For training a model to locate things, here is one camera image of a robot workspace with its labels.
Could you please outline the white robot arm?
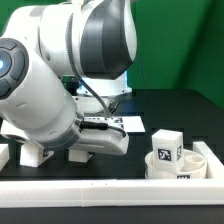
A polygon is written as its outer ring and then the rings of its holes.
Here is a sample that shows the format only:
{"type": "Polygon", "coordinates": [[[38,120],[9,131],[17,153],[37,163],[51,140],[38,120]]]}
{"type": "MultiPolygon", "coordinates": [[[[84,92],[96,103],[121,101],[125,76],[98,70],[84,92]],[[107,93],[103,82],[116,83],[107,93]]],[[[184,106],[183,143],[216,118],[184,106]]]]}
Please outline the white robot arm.
{"type": "Polygon", "coordinates": [[[60,78],[115,80],[131,66],[136,50],[130,0],[19,8],[0,36],[0,118],[49,151],[123,155],[128,135],[86,122],[60,78]]]}

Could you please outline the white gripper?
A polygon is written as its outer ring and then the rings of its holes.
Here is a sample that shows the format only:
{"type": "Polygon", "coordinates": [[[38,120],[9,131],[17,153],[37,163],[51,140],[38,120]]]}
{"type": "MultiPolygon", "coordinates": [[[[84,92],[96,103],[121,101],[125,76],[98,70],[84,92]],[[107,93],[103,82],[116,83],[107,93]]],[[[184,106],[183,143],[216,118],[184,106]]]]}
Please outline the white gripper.
{"type": "Polygon", "coordinates": [[[127,153],[128,145],[128,134],[110,126],[107,130],[83,129],[80,138],[69,149],[120,156],[127,153]]]}

